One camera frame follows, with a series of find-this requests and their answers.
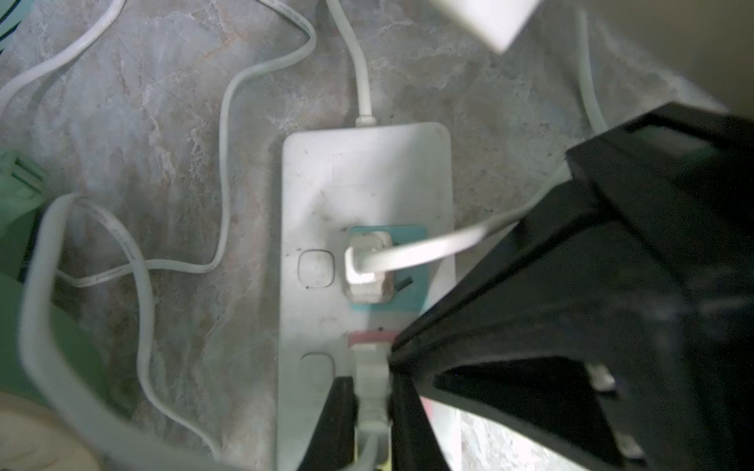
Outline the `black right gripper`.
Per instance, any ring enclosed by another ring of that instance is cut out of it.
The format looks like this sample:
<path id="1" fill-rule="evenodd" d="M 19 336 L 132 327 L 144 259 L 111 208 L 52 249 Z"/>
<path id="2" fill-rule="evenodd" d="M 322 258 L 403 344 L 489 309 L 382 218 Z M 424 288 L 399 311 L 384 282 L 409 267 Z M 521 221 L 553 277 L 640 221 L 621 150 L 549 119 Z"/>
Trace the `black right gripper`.
<path id="1" fill-rule="evenodd" d="M 567 164 L 393 375 L 588 469 L 751 469 L 752 121 L 670 103 Z"/>

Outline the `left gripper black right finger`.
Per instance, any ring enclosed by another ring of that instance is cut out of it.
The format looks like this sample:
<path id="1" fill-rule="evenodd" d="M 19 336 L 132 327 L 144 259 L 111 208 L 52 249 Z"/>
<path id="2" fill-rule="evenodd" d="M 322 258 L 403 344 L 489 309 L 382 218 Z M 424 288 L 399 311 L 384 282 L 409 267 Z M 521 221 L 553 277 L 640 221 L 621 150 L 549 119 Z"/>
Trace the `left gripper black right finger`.
<path id="1" fill-rule="evenodd" d="M 449 471 L 410 376 L 393 375 L 391 396 L 393 469 Z"/>

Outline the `white multicolour power strip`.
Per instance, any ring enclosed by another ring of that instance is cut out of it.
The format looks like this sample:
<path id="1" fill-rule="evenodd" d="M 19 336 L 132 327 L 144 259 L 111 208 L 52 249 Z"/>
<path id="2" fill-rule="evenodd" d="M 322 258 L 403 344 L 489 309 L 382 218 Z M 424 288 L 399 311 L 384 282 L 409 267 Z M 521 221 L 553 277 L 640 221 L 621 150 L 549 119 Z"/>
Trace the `white multicolour power strip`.
<path id="1" fill-rule="evenodd" d="M 437 123 L 303 131 L 282 149 L 277 459 L 300 466 L 338 377 L 351 375 L 353 332 L 398 332 L 456 284 L 445 258 L 402 270 L 384 304 L 349 300 L 351 235 L 386 231 L 403 245 L 454 227 L 452 147 Z"/>

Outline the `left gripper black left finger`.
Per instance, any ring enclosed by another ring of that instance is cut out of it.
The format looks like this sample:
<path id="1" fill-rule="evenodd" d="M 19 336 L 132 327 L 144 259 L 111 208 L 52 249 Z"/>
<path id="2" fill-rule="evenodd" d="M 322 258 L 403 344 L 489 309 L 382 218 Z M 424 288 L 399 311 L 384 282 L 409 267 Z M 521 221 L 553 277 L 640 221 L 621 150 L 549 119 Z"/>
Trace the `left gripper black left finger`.
<path id="1" fill-rule="evenodd" d="M 298 471 L 341 470 L 355 459 L 357 398 L 353 377 L 337 377 L 330 388 Z"/>

